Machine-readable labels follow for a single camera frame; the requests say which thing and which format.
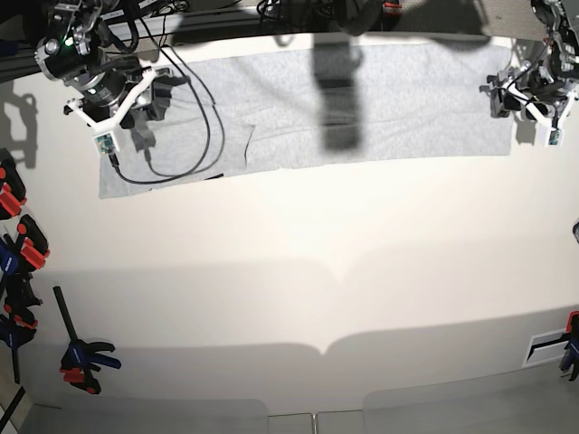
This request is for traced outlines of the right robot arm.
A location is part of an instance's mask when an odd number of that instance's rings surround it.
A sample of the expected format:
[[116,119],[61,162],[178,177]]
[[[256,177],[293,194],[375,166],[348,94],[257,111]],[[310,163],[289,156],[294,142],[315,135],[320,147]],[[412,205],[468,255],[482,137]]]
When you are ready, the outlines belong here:
[[153,72],[142,66],[136,49],[139,1],[41,1],[44,18],[35,60],[43,74],[75,88],[82,114],[96,122],[116,117],[123,129],[135,126],[141,112],[147,120],[165,118],[166,86],[188,82],[171,69]]

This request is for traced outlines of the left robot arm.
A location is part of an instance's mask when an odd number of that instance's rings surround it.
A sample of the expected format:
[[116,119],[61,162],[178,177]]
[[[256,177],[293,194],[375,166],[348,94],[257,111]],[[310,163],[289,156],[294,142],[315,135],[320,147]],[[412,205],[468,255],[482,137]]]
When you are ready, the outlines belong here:
[[530,6],[546,38],[533,58],[487,77],[490,114],[507,118],[520,112],[558,130],[578,100],[578,3],[532,1]]

